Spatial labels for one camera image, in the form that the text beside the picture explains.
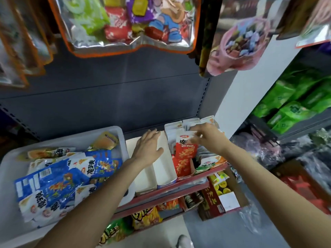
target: person's right hand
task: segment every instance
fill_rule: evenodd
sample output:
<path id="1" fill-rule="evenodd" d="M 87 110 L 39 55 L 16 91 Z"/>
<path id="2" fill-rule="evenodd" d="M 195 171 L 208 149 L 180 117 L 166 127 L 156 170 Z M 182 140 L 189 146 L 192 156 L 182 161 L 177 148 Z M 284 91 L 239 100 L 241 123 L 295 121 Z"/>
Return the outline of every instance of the person's right hand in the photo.
<path id="1" fill-rule="evenodd" d="M 197 124 L 192 126 L 190 131 L 197 131 L 197 137 L 189 139 L 189 143 L 205 146 L 207 150 L 220 156 L 224 154 L 227 147 L 231 144 L 229 139 L 213 124 Z"/>

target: blue snack package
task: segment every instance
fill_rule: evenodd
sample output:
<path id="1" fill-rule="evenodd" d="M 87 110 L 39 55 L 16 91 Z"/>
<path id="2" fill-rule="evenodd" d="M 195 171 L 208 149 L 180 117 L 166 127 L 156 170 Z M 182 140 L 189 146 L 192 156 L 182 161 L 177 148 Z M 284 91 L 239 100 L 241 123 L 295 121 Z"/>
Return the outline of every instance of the blue snack package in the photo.
<path id="1" fill-rule="evenodd" d="M 111 150 L 93 150 L 84 152 L 87 157 L 94 157 L 99 159 L 112 158 Z"/>
<path id="2" fill-rule="evenodd" d="M 73 159 L 69 163 L 69 169 L 77 168 L 89 178 L 109 177 L 121 166 L 121 158 L 94 158 L 92 156 Z"/>
<path id="3" fill-rule="evenodd" d="M 71 169 L 67 173 L 57 176 L 19 202 L 19 209 L 24 221 L 38 219 L 40 215 L 45 218 L 51 217 L 53 212 L 61 208 L 64 199 L 70 198 L 76 187 L 88 182 L 89 179 L 78 169 Z"/>
<path id="4" fill-rule="evenodd" d="M 69 167 L 67 166 L 67 161 L 63 160 L 27 176 L 16 179 L 14 183 L 16 186 L 18 201 L 31 195 L 41 187 L 44 187 L 47 183 L 53 181 L 57 176 L 66 173 L 68 170 Z"/>

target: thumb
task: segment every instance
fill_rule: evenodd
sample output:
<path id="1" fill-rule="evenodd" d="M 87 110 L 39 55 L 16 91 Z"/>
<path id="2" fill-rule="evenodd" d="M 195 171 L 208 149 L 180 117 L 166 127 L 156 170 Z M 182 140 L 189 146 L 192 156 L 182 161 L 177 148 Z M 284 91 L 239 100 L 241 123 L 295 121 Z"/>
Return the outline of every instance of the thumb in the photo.
<path id="1" fill-rule="evenodd" d="M 190 143 L 190 144 L 202 145 L 201 141 L 202 141 L 201 137 L 192 137 L 192 138 L 188 139 L 187 142 Z"/>
<path id="2" fill-rule="evenodd" d="M 164 150 L 163 150 L 162 147 L 159 148 L 159 149 L 156 151 L 156 153 L 158 154 L 159 157 L 163 154 L 163 152 L 164 152 Z"/>

